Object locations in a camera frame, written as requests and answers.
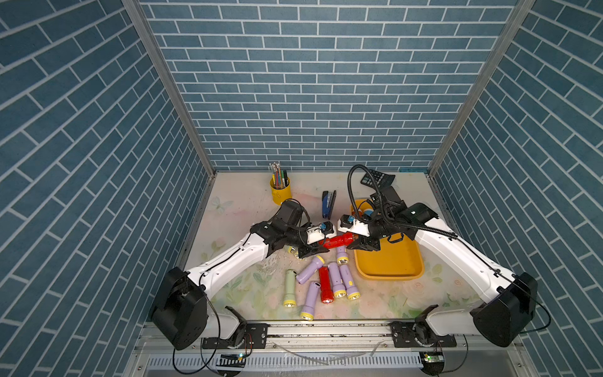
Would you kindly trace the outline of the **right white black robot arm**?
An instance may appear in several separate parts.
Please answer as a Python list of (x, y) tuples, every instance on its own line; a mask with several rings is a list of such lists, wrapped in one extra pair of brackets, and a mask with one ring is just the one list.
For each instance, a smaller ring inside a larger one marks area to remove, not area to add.
[(392, 242), (395, 235), (414, 240), (457, 272), (481, 300), (465, 309), (438, 305), (424, 309), (414, 325), (419, 343), (430, 347), (439, 337), (459, 334), (480, 335), (498, 347), (508, 347), (526, 333), (539, 306), (538, 284), (531, 275), (516, 275), (487, 258), (454, 233), (427, 205), (407, 206), (393, 188), (381, 187), (366, 166), (356, 164), (350, 173), (357, 170), (364, 171), (375, 192), (368, 200), (372, 213), (360, 210), (355, 199), (351, 199), (353, 212), (339, 220), (339, 230), (354, 235), (350, 248), (377, 252), (383, 240)]

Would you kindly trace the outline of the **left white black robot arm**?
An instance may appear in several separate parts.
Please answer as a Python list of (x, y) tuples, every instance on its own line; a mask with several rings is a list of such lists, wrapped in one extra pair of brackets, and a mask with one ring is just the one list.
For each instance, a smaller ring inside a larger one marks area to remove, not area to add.
[(247, 321), (233, 308), (222, 313), (212, 298), (246, 269), (291, 246), (301, 258), (328, 252), (321, 241), (335, 237), (330, 221), (314, 226), (302, 223), (306, 209), (294, 199), (284, 201), (267, 221), (251, 226), (242, 240), (213, 259), (182, 270), (168, 271), (150, 310), (154, 325), (175, 350), (184, 350), (199, 338), (221, 339), (228, 347), (243, 342)]

